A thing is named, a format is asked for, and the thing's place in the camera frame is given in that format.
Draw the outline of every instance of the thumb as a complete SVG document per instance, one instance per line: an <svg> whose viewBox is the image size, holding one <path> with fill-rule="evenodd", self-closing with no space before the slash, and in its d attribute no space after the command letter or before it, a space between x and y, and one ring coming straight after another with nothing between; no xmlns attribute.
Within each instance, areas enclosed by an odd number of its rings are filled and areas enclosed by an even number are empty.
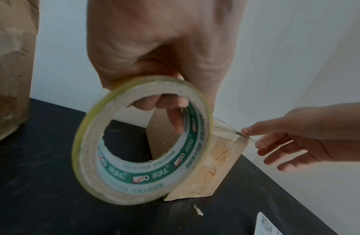
<svg viewBox="0 0 360 235"><path fill-rule="evenodd" d="M291 117L280 117L261 121L250 127L243 128L242 133L248 136L259 136L273 132L284 132L292 134L295 129L295 122Z"/></svg>

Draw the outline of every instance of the yellow tape edge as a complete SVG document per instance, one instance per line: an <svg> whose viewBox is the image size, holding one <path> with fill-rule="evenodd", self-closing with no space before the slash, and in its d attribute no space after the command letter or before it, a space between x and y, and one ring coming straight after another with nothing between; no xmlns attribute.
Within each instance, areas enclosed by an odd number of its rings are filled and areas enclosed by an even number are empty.
<svg viewBox="0 0 360 235"><path fill-rule="evenodd" d="M96 191L94 188L92 188L91 186L89 186L89 184L84 180L83 178L83 174L81 172L81 168L80 168L80 164L79 164L79 155L81 153L81 147L82 147L82 142L84 139L84 136L86 134L87 129L89 128L91 122L95 119L95 117L100 113L100 111L113 99L115 99L116 97L118 97L119 95L122 95L124 92L126 92L127 90L134 88L138 85L143 85L145 83L149 83L149 82L176 82L179 83L181 85L187 86L189 88L191 88L199 97L200 99L203 101L203 103L206 106L207 109L207 113L208 113L208 117L209 117L209 122L210 122L210 137L208 138L208 141L206 143L206 147L204 150L204 153L207 152L210 142L211 142L211 138L212 138L212 132L213 132L213 116L212 116L212 112L211 109L209 107L209 104L205 98L205 96L201 93L201 91L198 90L198 88L196 88L193 84L180 80L180 79L176 79L173 77L169 77L169 76L162 76L162 75L150 75L150 76L145 76L145 77L130 77L130 78L126 78L126 79L121 79L118 80L117 82L115 82L112 86L109 87L109 90L111 90L111 92L109 94L107 94L104 98L102 98L99 102L97 102L93 108L90 110L90 112L88 112L86 114L86 116L83 118L77 133L75 134L74 137L74 141L73 141L73 147L72 147L72 167L73 167L73 171L75 176L77 177L77 180L79 181L79 183L82 185L82 187L88 191L90 194L92 194L93 196L108 202L108 203L113 203L116 204L115 201L112 201L111 199L107 198L104 194Z"/></svg>

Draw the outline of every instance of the roll of tape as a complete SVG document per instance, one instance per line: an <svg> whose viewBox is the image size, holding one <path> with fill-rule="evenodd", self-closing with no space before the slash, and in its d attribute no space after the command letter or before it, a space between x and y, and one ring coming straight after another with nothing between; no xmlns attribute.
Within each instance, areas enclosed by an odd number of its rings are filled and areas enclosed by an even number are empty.
<svg viewBox="0 0 360 235"><path fill-rule="evenodd" d="M103 133L120 110L143 97L176 94L189 99L182 109L185 131L175 145L154 161L133 163L112 155ZM113 204L148 202L182 183L206 151L212 133L212 114L203 94L192 84L167 76L119 80L83 119L76 133L73 170L93 196Z"/></svg>

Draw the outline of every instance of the qr code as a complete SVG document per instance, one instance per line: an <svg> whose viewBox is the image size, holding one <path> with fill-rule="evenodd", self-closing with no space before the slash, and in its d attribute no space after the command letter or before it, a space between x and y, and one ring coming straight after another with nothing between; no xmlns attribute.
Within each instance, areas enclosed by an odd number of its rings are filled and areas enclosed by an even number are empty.
<svg viewBox="0 0 360 235"><path fill-rule="evenodd" d="M266 229L269 234L272 234L273 226L270 224L270 222L263 216L261 218L261 225Z"/></svg>

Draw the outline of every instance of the brown cardboard box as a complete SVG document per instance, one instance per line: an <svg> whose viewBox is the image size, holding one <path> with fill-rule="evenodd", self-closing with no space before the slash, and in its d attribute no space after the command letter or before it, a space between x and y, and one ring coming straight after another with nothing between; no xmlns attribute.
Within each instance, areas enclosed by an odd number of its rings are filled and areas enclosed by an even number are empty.
<svg viewBox="0 0 360 235"><path fill-rule="evenodd" d="M160 109L154 111L146 135L154 160L166 153L179 137L168 121L166 111ZM249 140L237 134L232 127L214 118L214 130L208 151L203 155L192 175L164 196L164 200L211 196L238 160Z"/></svg>
<svg viewBox="0 0 360 235"><path fill-rule="evenodd" d="M39 0L0 0L0 140L27 118Z"/></svg>

